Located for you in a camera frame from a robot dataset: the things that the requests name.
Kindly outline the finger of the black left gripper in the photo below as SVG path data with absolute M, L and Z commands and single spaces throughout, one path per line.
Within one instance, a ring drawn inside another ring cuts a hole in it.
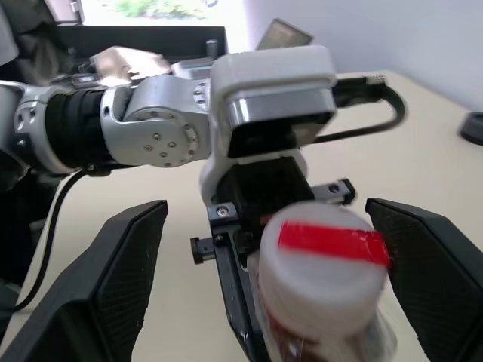
M 255 313 L 250 278 L 238 260 L 231 232 L 215 234 L 214 255 L 227 320 L 235 338 L 250 362 L 270 362 Z

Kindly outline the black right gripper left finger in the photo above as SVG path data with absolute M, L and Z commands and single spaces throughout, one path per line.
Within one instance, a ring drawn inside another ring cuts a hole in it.
M 154 281 L 166 201 L 108 219 L 53 282 L 0 362 L 131 362 Z

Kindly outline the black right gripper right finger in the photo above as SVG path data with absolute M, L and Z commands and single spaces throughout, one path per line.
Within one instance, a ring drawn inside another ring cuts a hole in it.
M 483 252 L 448 218 L 379 198 L 365 206 L 393 292 L 429 362 L 483 362 Z

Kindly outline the drink bottle with white cap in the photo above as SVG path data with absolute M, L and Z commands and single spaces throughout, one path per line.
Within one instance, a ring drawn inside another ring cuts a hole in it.
M 249 262 L 271 362 L 392 362 L 397 339 L 378 309 L 389 265 L 382 235 L 344 207 L 277 212 Z

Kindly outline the dark robot torso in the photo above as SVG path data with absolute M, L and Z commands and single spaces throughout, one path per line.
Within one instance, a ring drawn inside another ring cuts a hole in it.
M 60 180 L 23 168 L 0 150 L 0 344 Z

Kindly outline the grey device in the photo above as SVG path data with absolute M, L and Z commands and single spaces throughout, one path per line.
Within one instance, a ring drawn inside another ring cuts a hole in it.
M 182 60 L 171 65 L 171 74 L 189 80 L 207 79 L 210 78 L 213 62 L 209 57 Z

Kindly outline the grey tilted panel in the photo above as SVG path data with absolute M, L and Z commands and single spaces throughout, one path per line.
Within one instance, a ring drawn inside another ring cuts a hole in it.
M 307 46 L 314 36 L 290 23 L 275 18 L 256 46 L 256 50 Z

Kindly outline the dark round object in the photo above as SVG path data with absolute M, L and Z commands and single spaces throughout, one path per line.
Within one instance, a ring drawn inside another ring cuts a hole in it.
M 470 112 L 461 124 L 459 135 L 466 141 L 483 146 L 483 112 Z

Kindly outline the tan cardboard box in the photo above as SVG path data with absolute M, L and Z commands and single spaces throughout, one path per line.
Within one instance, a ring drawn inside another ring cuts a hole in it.
M 112 46 L 90 60 L 100 83 L 107 87 L 137 84 L 145 78 L 171 74 L 171 64 L 161 54 L 133 48 Z

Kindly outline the black rectangular frame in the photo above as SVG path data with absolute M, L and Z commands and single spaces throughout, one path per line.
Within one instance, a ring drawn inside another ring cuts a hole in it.
M 113 46 L 163 55 L 168 61 L 221 57 L 228 51 L 222 26 L 59 26 L 78 58 L 89 58 Z

